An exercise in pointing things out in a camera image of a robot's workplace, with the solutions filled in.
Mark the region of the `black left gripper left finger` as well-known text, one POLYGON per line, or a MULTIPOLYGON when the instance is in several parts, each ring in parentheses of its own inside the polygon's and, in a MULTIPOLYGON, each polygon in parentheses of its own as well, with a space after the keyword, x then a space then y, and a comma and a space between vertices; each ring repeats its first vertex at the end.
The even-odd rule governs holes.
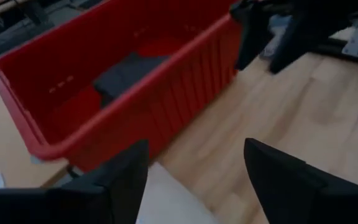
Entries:
POLYGON ((148 165, 143 139, 59 187, 0 189, 0 224, 135 224, 148 165))

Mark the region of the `clear spray bottle blue trigger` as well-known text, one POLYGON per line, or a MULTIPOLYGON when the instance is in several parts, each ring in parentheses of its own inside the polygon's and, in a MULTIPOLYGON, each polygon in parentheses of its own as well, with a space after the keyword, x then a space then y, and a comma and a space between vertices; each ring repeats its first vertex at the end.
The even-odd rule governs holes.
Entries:
POLYGON ((290 20, 291 16, 274 15, 270 18, 268 28, 273 38, 260 53, 261 59, 269 60, 273 57, 290 20))

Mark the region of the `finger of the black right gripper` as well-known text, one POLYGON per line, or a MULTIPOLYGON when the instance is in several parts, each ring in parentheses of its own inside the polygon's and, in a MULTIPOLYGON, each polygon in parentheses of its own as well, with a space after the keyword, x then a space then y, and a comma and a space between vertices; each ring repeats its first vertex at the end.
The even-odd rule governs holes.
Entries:
POLYGON ((265 2, 236 2, 230 8, 231 17, 242 27, 237 70, 245 69, 272 39, 265 6, 265 2))
POLYGON ((305 18, 292 18, 270 61, 269 70, 276 74, 306 53, 305 18))

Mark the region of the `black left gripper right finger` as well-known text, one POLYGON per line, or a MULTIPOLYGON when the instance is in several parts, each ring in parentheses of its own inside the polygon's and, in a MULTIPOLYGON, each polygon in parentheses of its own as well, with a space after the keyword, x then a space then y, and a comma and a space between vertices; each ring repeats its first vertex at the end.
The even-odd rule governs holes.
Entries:
POLYGON ((358 224, 357 184, 254 138, 244 160, 269 224, 358 224))

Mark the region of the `white folded cloth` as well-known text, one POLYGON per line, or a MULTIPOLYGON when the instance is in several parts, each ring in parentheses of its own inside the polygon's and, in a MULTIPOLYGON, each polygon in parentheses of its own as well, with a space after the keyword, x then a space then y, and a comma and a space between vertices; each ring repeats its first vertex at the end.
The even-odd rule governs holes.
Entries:
POLYGON ((220 224, 185 186, 158 162, 149 167, 136 224, 220 224))

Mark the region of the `red plastic bin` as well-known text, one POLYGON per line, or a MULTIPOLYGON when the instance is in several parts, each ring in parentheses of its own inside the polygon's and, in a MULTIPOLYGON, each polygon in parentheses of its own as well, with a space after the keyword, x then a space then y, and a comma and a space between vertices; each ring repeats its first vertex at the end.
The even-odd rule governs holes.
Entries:
POLYGON ((30 154, 89 171, 140 139, 159 155, 230 84, 234 0, 107 0, 0 56, 0 96, 30 154), (131 53, 167 55, 105 108, 93 81, 131 53))

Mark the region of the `black garment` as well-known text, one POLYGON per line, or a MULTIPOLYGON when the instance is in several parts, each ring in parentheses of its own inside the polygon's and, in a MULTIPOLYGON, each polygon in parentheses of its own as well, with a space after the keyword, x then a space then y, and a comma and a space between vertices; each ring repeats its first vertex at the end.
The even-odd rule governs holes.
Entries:
POLYGON ((101 97, 100 107, 104 108, 119 98, 169 57, 145 57, 133 52, 100 74, 93 82, 94 89, 101 97))

